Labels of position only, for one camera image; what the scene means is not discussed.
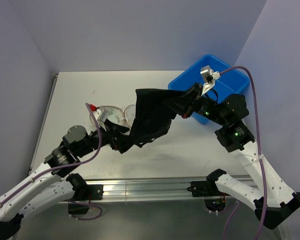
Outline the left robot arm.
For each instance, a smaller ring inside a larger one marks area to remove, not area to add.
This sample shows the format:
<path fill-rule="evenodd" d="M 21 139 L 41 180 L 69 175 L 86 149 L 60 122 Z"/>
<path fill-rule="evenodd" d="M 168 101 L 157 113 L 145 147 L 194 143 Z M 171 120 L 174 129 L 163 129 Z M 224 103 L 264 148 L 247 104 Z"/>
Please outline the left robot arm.
<path fill-rule="evenodd" d="M 21 228 L 23 219 L 59 202 L 79 201 L 88 197 L 86 181 L 72 171 L 83 162 L 80 158 L 99 153 L 101 147 L 118 148 L 117 141 L 129 129 L 110 121 L 105 127 L 88 133 L 81 125 L 71 127 L 59 147 L 12 190 L 0 196 L 0 240 L 8 240 Z"/>

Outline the black garment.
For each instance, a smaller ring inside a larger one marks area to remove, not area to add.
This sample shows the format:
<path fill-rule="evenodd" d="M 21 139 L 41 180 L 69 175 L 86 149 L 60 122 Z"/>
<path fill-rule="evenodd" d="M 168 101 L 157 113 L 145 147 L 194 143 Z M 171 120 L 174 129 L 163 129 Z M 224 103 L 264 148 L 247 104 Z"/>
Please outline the black garment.
<path fill-rule="evenodd" d="M 164 100 L 182 96 L 184 91 L 143 88 L 136 89 L 135 118 L 128 136 L 118 138 L 118 151 L 123 154 L 132 146 L 143 147 L 166 135 L 176 112 Z"/>

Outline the pale mint bra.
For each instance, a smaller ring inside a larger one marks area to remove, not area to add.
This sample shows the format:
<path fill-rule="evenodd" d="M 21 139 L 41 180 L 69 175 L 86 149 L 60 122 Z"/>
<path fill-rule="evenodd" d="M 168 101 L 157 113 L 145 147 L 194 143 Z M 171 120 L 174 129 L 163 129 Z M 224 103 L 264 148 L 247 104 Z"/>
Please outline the pale mint bra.
<path fill-rule="evenodd" d="M 110 109 L 108 119 L 112 122 L 118 122 L 120 120 L 120 112 L 116 111 L 115 109 Z"/>

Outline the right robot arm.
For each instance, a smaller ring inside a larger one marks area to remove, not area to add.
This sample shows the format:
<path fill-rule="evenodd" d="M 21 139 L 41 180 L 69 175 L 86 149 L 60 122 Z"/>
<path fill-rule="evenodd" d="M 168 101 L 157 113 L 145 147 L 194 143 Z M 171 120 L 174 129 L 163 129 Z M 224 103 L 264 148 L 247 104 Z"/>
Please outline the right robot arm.
<path fill-rule="evenodd" d="M 206 178 L 206 189 L 212 195 L 226 193 L 250 207 L 268 229 L 274 229 L 300 208 L 300 192 L 289 187 L 263 154 L 243 118 L 248 116 L 245 97 L 231 94 L 221 103 L 203 96 L 204 86 L 194 84 L 187 91 L 173 91 L 163 103 L 184 119 L 197 113 L 221 125 L 216 130 L 220 144 L 244 167 L 255 182 L 254 189 L 217 169 Z"/>

